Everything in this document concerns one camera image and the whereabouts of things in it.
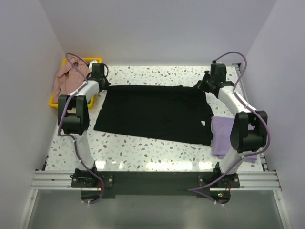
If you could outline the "black t shirt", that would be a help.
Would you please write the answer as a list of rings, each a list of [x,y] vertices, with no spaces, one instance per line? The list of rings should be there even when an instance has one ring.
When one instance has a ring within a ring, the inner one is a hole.
[[[108,88],[93,129],[210,146],[212,117],[196,86],[116,85]]]

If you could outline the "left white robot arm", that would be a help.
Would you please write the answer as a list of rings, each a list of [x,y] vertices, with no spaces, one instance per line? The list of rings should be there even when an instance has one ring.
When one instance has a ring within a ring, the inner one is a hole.
[[[90,117],[87,103],[110,86],[107,65],[94,63],[91,69],[80,87],[58,99],[58,136],[71,138],[78,161],[76,173],[86,171],[81,180],[88,187],[96,186],[99,176],[88,142]]]

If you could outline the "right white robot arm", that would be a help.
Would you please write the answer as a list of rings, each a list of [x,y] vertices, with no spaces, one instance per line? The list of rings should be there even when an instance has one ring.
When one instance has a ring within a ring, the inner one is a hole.
[[[230,174],[235,174],[246,157],[259,154],[270,145],[267,126],[268,115],[258,111],[236,91],[237,84],[226,79],[225,64],[212,61],[210,70],[198,82],[198,88],[213,94],[223,102],[234,117],[230,132],[230,148],[224,158],[215,166],[218,170],[212,176],[213,184],[224,187]]]

